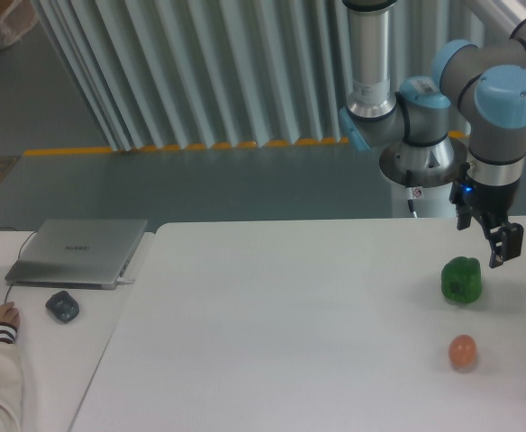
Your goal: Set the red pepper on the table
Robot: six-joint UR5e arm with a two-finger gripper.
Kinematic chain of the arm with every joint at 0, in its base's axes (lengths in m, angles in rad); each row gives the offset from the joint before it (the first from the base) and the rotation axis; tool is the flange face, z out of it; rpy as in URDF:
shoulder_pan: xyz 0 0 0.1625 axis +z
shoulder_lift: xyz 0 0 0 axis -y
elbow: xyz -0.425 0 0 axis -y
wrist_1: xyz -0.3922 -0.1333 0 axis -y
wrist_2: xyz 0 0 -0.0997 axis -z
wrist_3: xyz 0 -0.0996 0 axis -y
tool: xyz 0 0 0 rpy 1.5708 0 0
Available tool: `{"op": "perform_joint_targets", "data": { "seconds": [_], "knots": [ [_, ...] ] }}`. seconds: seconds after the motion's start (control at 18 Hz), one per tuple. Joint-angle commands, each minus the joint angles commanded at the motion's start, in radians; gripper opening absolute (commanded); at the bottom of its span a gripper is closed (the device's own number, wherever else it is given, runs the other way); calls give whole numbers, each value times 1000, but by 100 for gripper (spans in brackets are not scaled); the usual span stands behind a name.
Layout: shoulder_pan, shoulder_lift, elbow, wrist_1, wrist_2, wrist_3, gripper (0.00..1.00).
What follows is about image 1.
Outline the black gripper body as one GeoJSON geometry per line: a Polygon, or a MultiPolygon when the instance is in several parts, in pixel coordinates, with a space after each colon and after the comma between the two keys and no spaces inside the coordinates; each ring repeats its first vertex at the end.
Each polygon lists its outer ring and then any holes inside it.
{"type": "Polygon", "coordinates": [[[476,220],[480,214],[508,218],[519,184],[519,180],[505,185],[481,184],[467,175],[463,181],[456,179],[453,182],[449,201],[455,206],[457,203],[467,204],[472,209],[472,218],[476,220]]]}

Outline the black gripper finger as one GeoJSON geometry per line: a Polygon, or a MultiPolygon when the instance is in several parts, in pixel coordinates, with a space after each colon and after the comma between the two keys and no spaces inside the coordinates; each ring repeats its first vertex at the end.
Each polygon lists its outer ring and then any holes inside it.
{"type": "Polygon", "coordinates": [[[470,227],[472,220],[472,209],[464,202],[456,204],[457,230],[465,230],[470,227]]]}
{"type": "Polygon", "coordinates": [[[524,228],[506,216],[480,214],[478,219],[491,248],[489,267],[496,268],[521,255],[524,228]]]}

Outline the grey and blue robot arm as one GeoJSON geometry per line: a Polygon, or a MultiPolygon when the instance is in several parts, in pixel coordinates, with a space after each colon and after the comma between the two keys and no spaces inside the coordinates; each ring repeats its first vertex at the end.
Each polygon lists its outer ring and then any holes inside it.
{"type": "Polygon", "coordinates": [[[382,174],[413,203],[419,188],[450,187],[459,230],[472,221],[490,266],[521,253],[522,226],[508,212],[526,156],[526,1],[472,1],[504,42],[447,43],[427,76],[390,81],[391,1],[348,1],[353,88],[340,127],[357,149],[383,146],[382,174]]]}

